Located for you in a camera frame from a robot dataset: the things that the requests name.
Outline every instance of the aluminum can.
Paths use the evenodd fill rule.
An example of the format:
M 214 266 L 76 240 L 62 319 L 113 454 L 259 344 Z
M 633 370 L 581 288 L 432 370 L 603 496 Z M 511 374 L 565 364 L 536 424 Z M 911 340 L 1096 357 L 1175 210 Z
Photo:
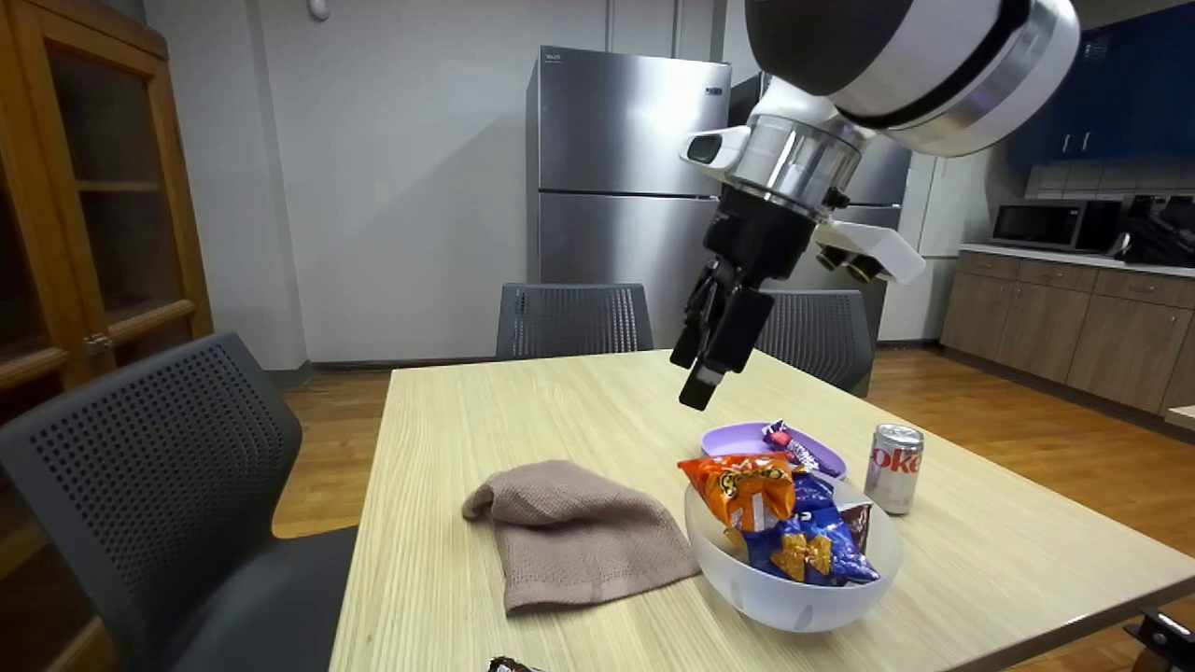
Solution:
M 868 436 L 865 496 L 887 516 L 908 516 L 919 492 L 927 436 L 908 424 L 878 424 Z

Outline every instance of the floor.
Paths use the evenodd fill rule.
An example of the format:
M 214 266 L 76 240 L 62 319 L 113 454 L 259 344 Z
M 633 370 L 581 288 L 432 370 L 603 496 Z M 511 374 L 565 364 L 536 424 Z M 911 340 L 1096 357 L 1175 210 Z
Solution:
M 380 370 L 321 370 L 286 392 L 307 443 L 281 500 L 275 532 L 359 517 L 383 380 Z M 1195 555 L 1195 433 L 1190 440 L 1157 433 L 929 345 L 883 345 L 868 401 Z M 1165 613 L 1195 623 L 1195 596 Z M 1132 667 L 1134 652 L 1137 643 L 1107 625 L 1023 667 Z

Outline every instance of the stainless steel refrigerator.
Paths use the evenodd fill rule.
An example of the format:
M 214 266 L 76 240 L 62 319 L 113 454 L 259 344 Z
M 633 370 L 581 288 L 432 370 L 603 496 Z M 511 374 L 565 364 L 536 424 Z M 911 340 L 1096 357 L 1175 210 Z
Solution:
M 678 156 L 689 131 L 725 125 L 727 82 L 727 64 L 540 47 L 525 84 L 525 277 L 643 284 L 669 345 L 717 216 L 717 187 Z

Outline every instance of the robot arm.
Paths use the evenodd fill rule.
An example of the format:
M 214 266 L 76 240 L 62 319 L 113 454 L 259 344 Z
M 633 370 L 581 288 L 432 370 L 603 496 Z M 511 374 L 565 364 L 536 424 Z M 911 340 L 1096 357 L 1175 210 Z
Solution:
M 1071 0 L 745 0 L 745 34 L 765 98 L 745 125 L 687 144 L 730 187 L 673 345 L 689 370 L 687 408 L 745 364 L 774 311 L 756 288 L 788 277 L 811 240 L 858 278 L 923 267 L 895 231 L 829 220 L 865 134 L 938 156 L 987 149 L 1054 98 L 1080 52 Z

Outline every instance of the chair back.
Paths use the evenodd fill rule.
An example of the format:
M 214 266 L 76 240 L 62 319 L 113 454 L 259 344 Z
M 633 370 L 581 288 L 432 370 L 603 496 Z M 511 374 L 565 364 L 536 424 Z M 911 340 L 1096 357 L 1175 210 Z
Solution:
M 507 284 L 496 355 L 549 357 L 652 345 L 643 284 Z
M 297 421 L 234 336 L 204 336 L 0 428 L 0 462 L 104 620 L 158 667 L 184 616 L 254 548 Z
M 776 299 L 756 345 L 844 392 L 865 395 L 875 336 L 856 288 L 770 288 Z

